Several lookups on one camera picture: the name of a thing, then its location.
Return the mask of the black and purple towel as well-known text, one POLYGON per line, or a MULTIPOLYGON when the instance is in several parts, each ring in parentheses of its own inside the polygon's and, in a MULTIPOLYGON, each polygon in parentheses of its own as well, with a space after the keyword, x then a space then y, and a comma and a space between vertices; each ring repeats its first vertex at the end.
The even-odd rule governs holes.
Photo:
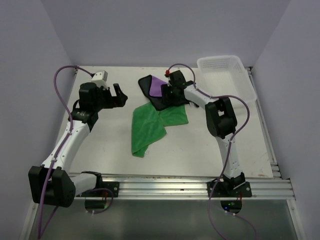
POLYGON ((158 77, 147 75, 138 80, 138 85, 143 95, 150 101, 157 111, 163 111, 169 107, 179 107, 181 105, 165 105, 162 103, 161 85, 167 84, 158 77))

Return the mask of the green microfiber towel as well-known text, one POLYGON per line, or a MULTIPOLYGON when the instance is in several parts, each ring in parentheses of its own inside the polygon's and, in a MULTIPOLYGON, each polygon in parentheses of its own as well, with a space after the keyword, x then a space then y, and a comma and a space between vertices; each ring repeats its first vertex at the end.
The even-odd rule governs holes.
POLYGON ((149 145, 161 140, 166 127, 189 123, 184 105, 171 106, 158 111, 149 102, 133 111, 131 123, 131 154, 143 158, 149 145))

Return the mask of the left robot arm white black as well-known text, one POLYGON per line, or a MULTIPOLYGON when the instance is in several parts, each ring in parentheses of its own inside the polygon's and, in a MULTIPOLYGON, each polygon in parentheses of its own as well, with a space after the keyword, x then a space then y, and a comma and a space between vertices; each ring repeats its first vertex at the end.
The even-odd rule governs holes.
POLYGON ((62 137, 41 166, 32 166, 28 172, 34 203, 67 208, 82 193, 89 192, 95 197, 103 193, 99 172, 83 171, 70 177, 69 171, 80 146, 98 121, 98 113, 125 106, 128 97, 119 84, 113 84, 113 88, 115 95, 109 88, 98 87, 94 82, 80 85, 79 98, 73 104, 62 137))

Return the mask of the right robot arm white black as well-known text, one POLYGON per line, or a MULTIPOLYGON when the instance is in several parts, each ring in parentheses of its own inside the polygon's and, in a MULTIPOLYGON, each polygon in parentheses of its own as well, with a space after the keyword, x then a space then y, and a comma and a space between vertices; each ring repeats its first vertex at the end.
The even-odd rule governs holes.
POLYGON ((222 158, 222 174, 211 182, 213 196, 234 197, 246 183, 240 167, 234 134, 238 121, 228 96, 212 97, 197 88, 193 81, 186 81, 180 70, 165 72, 168 83, 161 86, 162 100, 169 105, 192 102, 205 111, 206 126, 215 137, 222 158))

